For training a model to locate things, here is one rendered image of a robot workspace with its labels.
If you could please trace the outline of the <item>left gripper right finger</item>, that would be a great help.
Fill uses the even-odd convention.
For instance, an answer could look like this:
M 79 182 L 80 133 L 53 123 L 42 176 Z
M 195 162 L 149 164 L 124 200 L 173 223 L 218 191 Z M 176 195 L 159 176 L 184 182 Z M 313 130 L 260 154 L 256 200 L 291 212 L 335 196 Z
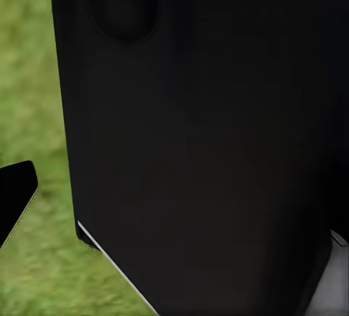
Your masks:
M 349 163 L 333 160 L 327 173 L 326 186 L 349 219 Z

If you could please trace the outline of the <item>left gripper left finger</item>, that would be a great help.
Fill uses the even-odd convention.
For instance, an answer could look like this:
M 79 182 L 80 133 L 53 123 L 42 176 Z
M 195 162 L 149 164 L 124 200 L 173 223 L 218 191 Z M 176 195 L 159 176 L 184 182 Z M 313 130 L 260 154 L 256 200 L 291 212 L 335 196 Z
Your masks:
M 0 248 L 38 188 L 32 161 L 0 168 Z

